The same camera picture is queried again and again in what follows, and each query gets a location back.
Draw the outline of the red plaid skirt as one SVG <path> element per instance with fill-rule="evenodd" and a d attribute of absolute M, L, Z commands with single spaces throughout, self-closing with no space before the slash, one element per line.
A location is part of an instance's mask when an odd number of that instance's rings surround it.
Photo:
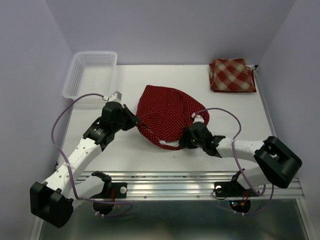
<path fill-rule="evenodd" d="M 210 89 L 215 93 L 255 93 L 254 72 L 243 58 L 213 59 L 209 64 Z"/>

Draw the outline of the red polka dot skirt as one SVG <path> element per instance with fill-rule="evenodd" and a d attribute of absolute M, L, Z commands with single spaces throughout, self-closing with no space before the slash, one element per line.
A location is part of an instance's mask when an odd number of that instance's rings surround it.
<path fill-rule="evenodd" d="M 218 93 L 255 93 L 256 84 L 252 70 L 226 70 L 210 73 L 210 89 Z"/>

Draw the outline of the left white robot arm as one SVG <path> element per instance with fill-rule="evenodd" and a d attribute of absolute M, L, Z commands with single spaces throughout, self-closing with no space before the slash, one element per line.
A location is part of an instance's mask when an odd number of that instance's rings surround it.
<path fill-rule="evenodd" d="M 83 134 L 75 150 L 70 156 L 64 157 L 65 163 L 44 182 L 35 182 L 31 186 L 31 213 L 56 228 L 63 227 L 83 201 L 99 206 L 105 204 L 106 209 L 100 211 L 99 215 L 109 214 L 116 204 L 115 199 L 126 197 L 126 193 L 121 191 L 127 186 L 126 183 L 113 184 L 112 178 L 101 171 L 93 172 L 79 185 L 75 185 L 75 181 L 114 140 L 118 131 L 128 131 L 140 121 L 126 105 L 116 101 L 107 102 L 101 116 Z"/>

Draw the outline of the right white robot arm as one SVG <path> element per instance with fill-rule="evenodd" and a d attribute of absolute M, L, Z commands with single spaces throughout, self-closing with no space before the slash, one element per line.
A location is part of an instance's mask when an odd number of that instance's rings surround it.
<path fill-rule="evenodd" d="M 286 189 L 302 166 L 302 160 L 275 136 L 263 141 L 233 140 L 212 135 L 202 122 L 184 129 L 179 146 L 200 148 L 211 157 L 236 157 L 258 165 L 251 169 L 241 167 L 231 181 L 216 182 L 214 191 L 219 198 L 241 197 L 245 193 L 256 197 L 252 188 L 268 184 Z"/>

